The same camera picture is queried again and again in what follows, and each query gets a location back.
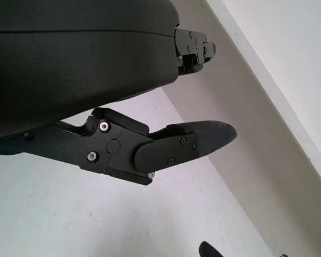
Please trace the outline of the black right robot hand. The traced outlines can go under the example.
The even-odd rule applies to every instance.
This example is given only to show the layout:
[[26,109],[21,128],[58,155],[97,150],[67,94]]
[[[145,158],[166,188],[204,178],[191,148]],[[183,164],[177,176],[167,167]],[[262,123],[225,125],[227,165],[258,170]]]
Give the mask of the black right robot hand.
[[223,257],[218,250],[206,241],[201,242],[198,252],[200,257]]

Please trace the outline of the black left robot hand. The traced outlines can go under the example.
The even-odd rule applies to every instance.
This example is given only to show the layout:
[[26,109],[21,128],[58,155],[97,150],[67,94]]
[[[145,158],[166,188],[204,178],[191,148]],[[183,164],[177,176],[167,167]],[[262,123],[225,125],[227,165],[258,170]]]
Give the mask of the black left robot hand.
[[232,142],[219,121],[146,124],[106,107],[214,58],[170,1],[0,1],[0,155],[29,153],[149,185]]

